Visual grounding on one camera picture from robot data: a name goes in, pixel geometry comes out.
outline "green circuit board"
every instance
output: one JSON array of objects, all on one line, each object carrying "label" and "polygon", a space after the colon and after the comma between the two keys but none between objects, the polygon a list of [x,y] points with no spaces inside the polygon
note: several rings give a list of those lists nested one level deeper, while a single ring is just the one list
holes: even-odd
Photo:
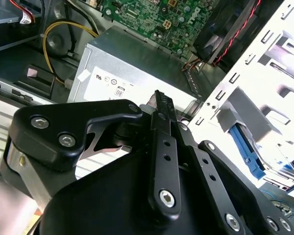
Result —
[{"label": "green circuit board", "polygon": [[187,58],[218,1],[102,0],[98,7],[104,15]]}]

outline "blue drive rail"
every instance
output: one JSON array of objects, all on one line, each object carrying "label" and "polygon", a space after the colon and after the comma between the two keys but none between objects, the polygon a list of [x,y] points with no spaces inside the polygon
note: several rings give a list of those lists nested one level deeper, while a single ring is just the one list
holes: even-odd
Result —
[{"label": "blue drive rail", "polygon": [[257,153],[253,147],[249,144],[246,137],[242,134],[239,124],[234,125],[229,130],[230,135],[233,137],[235,144],[237,145],[241,156],[243,157],[246,165],[248,166],[251,174],[257,179],[262,179],[266,174],[263,171],[262,166]]}]

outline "power supply label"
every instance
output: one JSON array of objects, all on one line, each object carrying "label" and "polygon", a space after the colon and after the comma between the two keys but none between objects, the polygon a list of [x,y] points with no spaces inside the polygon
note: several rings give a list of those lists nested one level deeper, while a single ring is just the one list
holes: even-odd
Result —
[{"label": "power supply label", "polygon": [[124,79],[95,67],[86,88],[84,99],[87,101],[130,99],[129,94],[133,87],[133,84]]}]

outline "black fan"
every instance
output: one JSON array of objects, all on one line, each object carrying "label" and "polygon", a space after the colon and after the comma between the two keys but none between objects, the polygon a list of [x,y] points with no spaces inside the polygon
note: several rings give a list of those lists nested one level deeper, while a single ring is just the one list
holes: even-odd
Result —
[{"label": "black fan", "polygon": [[212,63],[250,14],[255,0],[221,0],[194,42],[198,56]]},{"label": "black fan", "polygon": [[[249,18],[258,0],[221,0],[216,6],[204,29],[194,42],[197,56],[212,64],[229,45],[233,36]],[[233,41],[219,66],[229,71],[242,53],[254,40],[259,31],[277,10],[282,0],[262,0],[253,17]]]}]

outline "yellow wire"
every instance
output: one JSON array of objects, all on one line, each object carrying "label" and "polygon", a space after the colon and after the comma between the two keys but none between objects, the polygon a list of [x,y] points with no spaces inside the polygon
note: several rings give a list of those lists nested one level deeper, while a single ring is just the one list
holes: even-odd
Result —
[{"label": "yellow wire", "polygon": [[[73,26],[76,26],[78,28],[81,28],[83,30],[85,30],[86,32],[88,32],[90,35],[92,35],[93,37],[97,37],[98,34],[96,34],[95,32],[93,32],[91,29],[81,25],[81,24],[77,24],[77,23],[74,23],[74,22],[69,22],[69,21],[58,21],[58,22],[55,22],[55,23],[52,23],[51,25],[48,26],[48,28],[45,30],[45,33],[44,33],[44,38],[43,38],[43,51],[44,51],[44,56],[45,56],[45,59],[46,59],[46,63],[48,65],[48,68],[50,69],[50,71],[52,73],[54,73],[54,70],[52,69],[52,66],[51,66],[51,63],[50,63],[50,59],[48,57],[48,53],[47,53],[47,36],[48,34],[50,33],[51,30],[53,30],[55,27],[61,25],[61,24],[70,24],[70,25],[73,25]],[[64,85],[64,82],[62,82],[59,78],[57,78],[55,76],[55,79]]]}]

